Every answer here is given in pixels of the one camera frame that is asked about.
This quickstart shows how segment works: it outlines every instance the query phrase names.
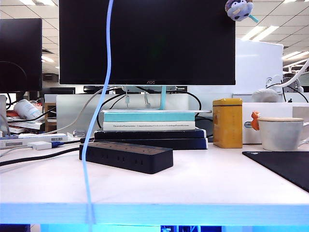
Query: mouse pad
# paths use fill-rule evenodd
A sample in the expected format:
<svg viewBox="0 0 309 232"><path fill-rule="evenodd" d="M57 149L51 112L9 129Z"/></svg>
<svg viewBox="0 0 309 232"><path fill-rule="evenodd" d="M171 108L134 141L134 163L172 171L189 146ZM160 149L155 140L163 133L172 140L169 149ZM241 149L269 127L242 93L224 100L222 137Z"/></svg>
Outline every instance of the mouse pad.
<svg viewBox="0 0 309 232"><path fill-rule="evenodd" d="M309 192L309 151L244 151L242 153Z"/></svg>

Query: yellow tin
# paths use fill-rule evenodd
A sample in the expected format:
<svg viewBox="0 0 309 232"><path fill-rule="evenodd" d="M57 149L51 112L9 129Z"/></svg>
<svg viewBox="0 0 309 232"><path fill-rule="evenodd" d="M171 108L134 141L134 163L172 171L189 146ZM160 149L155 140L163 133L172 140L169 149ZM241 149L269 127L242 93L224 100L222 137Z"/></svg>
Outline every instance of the yellow tin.
<svg viewBox="0 0 309 232"><path fill-rule="evenodd" d="M242 148L242 99L223 98L212 102L213 144Z"/></svg>

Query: white mug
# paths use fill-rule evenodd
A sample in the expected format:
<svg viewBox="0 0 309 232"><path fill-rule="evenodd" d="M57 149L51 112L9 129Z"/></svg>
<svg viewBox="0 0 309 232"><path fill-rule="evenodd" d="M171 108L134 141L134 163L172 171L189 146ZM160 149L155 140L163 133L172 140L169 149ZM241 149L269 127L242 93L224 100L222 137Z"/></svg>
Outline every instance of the white mug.
<svg viewBox="0 0 309 232"><path fill-rule="evenodd" d="M258 119L262 146L269 151L297 151L298 147L309 142L300 139L304 119L296 117L260 117Z"/></svg>

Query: white desk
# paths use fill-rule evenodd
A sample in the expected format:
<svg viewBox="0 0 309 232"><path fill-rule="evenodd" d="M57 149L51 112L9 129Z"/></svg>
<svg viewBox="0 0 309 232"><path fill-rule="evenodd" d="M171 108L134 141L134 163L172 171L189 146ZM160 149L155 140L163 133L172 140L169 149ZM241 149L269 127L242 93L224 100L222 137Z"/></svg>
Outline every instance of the white desk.
<svg viewBox="0 0 309 232"><path fill-rule="evenodd" d="M75 146L17 150L0 160ZM256 150L261 145L174 151L174 166L153 175L88 163L96 223L309 225L309 193L241 153ZM0 174L0 223L87 223L77 151L3 166Z"/></svg>

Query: orange figurine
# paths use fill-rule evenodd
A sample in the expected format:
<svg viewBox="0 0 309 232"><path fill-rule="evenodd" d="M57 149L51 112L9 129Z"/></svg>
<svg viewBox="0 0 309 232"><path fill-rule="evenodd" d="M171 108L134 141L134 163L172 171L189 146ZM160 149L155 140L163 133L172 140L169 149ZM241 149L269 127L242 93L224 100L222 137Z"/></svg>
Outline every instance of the orange figurine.
<svg viewBox="0 0 309 232"><path fill-rule="evenodd" d="M251 122L251 126L253 129L255 129L256 131L260 130L259 128L259 122L258 122L258 118L260 117L260 113L257 111L253 111L251 114L251 117L253 118L252 122Z"/></svg>

